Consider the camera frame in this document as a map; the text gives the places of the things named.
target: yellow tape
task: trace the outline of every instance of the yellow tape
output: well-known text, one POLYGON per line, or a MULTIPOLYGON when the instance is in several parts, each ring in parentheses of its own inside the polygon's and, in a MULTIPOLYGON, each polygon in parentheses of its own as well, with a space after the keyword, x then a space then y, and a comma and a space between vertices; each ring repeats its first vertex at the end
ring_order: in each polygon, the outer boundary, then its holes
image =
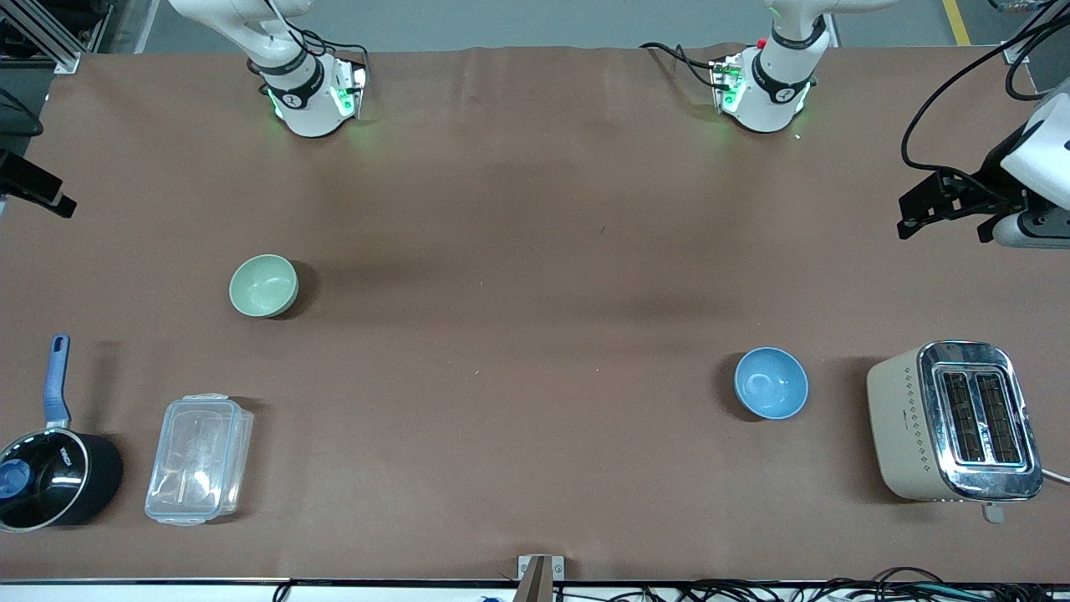
POLYGON ((947 13, 947 20, 951 24, 954 43, 960 46, 969 46, 969 33, 966 32, 966 24, 962 21, 959 3, 956 0, 944 0, 944 12, 947 13))

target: toaster power cord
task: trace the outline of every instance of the toaster power cord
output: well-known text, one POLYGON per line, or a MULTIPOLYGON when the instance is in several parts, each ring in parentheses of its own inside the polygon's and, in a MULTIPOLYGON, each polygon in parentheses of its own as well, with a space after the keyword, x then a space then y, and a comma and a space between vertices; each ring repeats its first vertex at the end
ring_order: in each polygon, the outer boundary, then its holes
POLYGON ((1049 479, 1055 481, 1056 483, 1063 483, 1064 485, 1070 485, 1070 477, 1064 477, 1063 475, 1059 475, 1058 473, 1052 473, 1051 470, 1048 470, 1048 469, 1041 469, 1041 473, 1044 474, 1044 477, 1048 477, 1049 479))

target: saucepan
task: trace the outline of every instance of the saucepan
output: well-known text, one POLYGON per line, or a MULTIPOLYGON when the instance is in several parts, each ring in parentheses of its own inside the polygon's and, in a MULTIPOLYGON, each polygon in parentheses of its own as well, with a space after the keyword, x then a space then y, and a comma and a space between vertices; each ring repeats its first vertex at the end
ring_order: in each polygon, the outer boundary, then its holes
POLYGON ((70 431, 63 399, 71 338, 57 335, 45 375, 45 428, 0 453, 0 530, 26 532, 77 525, 108 505, 123 475, 116 446, 97 435, 70 431))

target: brown table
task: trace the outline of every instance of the brown table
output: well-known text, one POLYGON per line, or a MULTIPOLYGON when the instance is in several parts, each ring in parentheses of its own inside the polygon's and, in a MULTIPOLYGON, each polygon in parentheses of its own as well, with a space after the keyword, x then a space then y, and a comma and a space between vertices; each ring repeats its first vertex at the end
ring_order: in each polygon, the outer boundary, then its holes
MULTIPOLYGON (((552 552, 572 576, 1070 581, 1070 489, 985 524, 897 499, 865 376, 923 342, 1014 360, 1043 459, 1070 469, 1067 254, 974 222, 896 236, 923 173, 899 137, 969 48, 834 50, 784 133, 716 117, 639 50, 373 56, 366 121, 274 121, 244 57, 87 57, 30 156, 79 201, 0 221, 0 438, 41 427, 49 338, 72 337, 74 428, 121 447, 93 524, 0 534, 3 576, 491 577, 552 552), (247 257, 300 261, 289 320, 227 299, 247 257), (730 375, 782 346, 811 397, 750 419, 730 375), (240 511, 153 523, 164 408, 256 414, 240 511)), ((701 53, 713 56, 713 51, 701 53)), ((1029 107, 966 78, 919 157, 966 168, 1029 107)))

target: bowl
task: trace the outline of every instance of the bowl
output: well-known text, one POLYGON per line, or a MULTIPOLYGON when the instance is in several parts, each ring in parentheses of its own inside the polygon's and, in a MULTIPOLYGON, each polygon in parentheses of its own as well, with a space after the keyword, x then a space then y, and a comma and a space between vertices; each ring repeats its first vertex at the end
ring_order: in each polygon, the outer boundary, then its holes
POLYGON ((776 348, 759 348, 739 360, 735 390, 750 412, 769 420, 783 420, 802 410, 810 383, 802 365, 791 354, 776 348))
POLYGON ((297 298, 297 272, 285 257, 258 254, 230 278, 230 304, 254 319, 277 317, 297 298))

